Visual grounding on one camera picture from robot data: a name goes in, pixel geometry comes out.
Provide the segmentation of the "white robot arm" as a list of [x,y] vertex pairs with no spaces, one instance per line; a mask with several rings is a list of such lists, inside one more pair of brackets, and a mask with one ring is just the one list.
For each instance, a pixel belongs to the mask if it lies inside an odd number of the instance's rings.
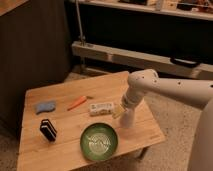
[[128,74],[120,124],[129,128],[137,106],[152,92],[201,110],[187,171],[213,171],[213,80],[160,78],[154,69]]

